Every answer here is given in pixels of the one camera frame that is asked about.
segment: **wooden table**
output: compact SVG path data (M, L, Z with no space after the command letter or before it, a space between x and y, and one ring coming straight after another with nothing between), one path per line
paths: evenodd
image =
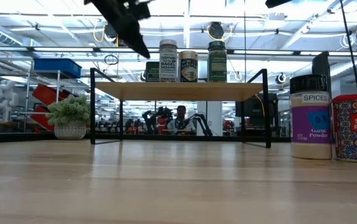
M261 83L96 82L119 100L244 101L262 91Z

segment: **black metal shelf frame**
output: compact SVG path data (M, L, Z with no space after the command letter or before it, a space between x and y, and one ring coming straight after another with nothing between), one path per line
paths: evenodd
M239 141L242 143L247 143L247 142L260 142L262 140L265 141L265 147L267 149L271 148L271 123L270 123L270 108L269 108L269 94L268 94L268 76L267 76L267 69L263 68L257 74L255 74L247 83L253 82L257 77L260 75L262 76L262 83L263 83L263 106L264 106L264 122L265 122L265 137L248 137L245 135L245 118L242 116L241 120L241 137L229 137L227 138L226 136L162 136L162 135L143 135L143 136L130 136L130 135L124 135L123 134L123 100L120 100L120 120L119 120L119 126L120 126L120 132L119 134L96 134L95 133L95 88L96 88L96 82L95 82L95 76L99 75L103 78L106 78L110 82L114 82L110 77L108 77L106 74L101 72L97 68L91 68L90 69L90 84L91 84L91 97L90 97L90 140L91 144L105 144L105 143L111 143L111 142L120 142L124 139L141 139L141 140L176 140L176 141ZM241 102L241 114L244 114L244 101ZM102 141L102 142L96 142L96 139L114 139L112 141Z

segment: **smoked paprika tin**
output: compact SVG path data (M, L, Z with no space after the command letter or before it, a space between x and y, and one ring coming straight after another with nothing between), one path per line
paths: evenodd
M332 103L336 157L357 162L357 95L337 96Z

